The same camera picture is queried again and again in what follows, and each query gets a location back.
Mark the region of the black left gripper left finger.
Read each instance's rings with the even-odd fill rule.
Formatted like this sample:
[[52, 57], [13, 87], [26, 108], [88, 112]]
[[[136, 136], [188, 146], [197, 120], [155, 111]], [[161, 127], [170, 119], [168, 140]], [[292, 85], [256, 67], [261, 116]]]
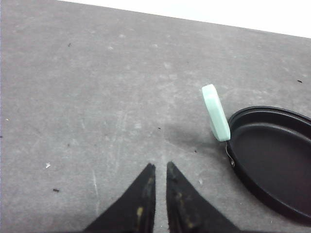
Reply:
[[152, 233], [156, 211], [156, 167], [148, 163], [122, 196], [85, 233]]

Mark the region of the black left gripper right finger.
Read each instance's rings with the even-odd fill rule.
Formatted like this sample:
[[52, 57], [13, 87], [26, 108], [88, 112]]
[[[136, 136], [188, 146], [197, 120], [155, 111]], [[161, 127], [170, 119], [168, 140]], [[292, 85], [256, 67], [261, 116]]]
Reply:
[[173, 162], [167, 163], [166, 204], [171, 233], [240, 231], [199, 194]]

